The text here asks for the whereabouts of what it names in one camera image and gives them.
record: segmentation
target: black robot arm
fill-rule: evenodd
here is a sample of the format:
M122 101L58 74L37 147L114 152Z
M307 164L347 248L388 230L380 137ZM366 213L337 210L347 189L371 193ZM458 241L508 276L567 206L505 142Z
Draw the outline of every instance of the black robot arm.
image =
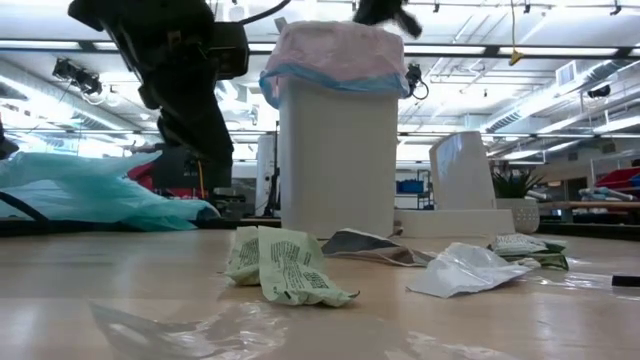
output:
M215 22L205 0L74 0L69 15L113 39L142 83L145 106L160 109L158 128L167 144L231 166L233 145L215 83L247 73L243 26L290 1L240 22Z

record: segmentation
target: green plant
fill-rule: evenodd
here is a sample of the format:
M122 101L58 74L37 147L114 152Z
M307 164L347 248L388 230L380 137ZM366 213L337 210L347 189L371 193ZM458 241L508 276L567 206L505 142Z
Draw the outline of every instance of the green plant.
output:
M530 172L523 172L518 176L514 176L513 172L509 172L508 176L493 173L491 178L497 198L524 199L529 190L540 183L543 176L533 176Z

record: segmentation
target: trash can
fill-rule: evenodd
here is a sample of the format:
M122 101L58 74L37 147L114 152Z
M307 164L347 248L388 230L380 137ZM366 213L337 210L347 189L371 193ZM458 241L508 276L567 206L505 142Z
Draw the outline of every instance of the trash can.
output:
M285 28L261 76L280 110L283 227L318 238L392 233L403 58L401 38L379 28Z

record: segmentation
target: potted plant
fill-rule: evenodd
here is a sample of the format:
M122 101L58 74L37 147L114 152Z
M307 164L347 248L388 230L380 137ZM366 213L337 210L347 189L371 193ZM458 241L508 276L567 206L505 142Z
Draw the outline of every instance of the potted plant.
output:
M493 188L496 193L496 205L498 209L511 210L513 225L517 232L532 234L540 225L540 213L538 202L534 199L525 199L529 190L540 183L543 176L533 176L530 172L523 172L514 176L493 173Z

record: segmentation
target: yellow cable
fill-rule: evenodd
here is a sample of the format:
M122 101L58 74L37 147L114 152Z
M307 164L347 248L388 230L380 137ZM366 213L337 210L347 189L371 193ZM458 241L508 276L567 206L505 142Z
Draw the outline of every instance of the yellow cable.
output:
M513 45L513 52L511 53L511 60L509 60L509 66L515 65L524 54L516 50L516 6L511 0L511 44Z
M202 176L202 164L198 160L198 175L200 176L200 196L204 199L204 177Z

